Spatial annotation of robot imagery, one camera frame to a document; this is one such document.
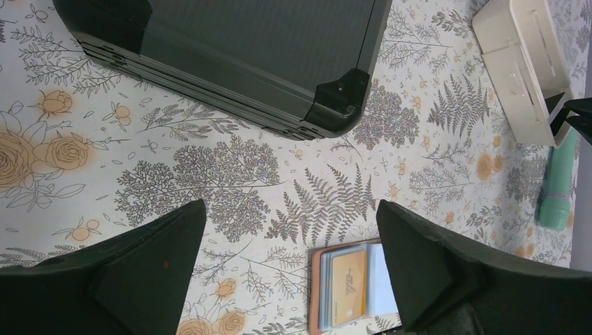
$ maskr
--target card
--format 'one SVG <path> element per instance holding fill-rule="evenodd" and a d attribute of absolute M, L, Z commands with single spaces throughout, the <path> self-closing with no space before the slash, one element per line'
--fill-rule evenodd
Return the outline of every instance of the card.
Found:
<path fill-rule="evenodd" d="M 333 327 L 366 313 L 366 250 L 336 256 L 331 270 L 331 324 Z"/>

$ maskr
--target green cylindrical object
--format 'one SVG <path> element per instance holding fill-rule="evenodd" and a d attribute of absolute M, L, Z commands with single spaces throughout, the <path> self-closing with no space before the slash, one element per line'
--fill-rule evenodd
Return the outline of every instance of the green cylindrical object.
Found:
<path fill-rule="evenodd" d="M 570 218 L 570 189 L 575 159 L 577 131 L 570 130 L 558 149 L 553 149 L 547 178 L 547 194 L 539 210 L 541 227 L 565 230 Z"/>

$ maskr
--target white box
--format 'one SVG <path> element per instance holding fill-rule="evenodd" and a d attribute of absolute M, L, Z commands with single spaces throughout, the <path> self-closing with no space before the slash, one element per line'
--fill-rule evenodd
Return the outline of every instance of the white box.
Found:
<path fill-rule="evenodd" d="M 570 126 L 553 136 L 545 99 L 573 94 L 547 2 L 490 0 L 473 28 L 516 141 L 561 146 Z"/>

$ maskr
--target floral tablecloth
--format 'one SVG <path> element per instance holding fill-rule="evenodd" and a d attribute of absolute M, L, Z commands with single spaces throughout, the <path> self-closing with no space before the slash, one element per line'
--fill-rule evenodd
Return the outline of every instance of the floral tablecloth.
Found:
<path fill-rule="evenodd" d="M 592 1 L 549 1 L 581 97 Z M 205 199 L 178 331 L 200 335 L 307 333 L 308 250 L 376 238 L 383 198 L 568 266 L 571 229 L 535 220 L 549 149 L 513 140 L 471 31 L 485 2 L 394 1 L 359 126 L 291 142 L 97 66 L 49 0 L 0 0 L 0 265 L 34 265 Z M 343 333 L 398 324 L 387 315 Z"/>

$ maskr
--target card holder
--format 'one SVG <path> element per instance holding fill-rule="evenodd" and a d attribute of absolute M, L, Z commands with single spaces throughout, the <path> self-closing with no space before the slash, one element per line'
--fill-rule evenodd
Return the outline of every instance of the card holder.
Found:
<path fill-rule="evenodd" d="M 310 334 L 398 313 L 380 240 L 315 251 L 311 276 Z"/>

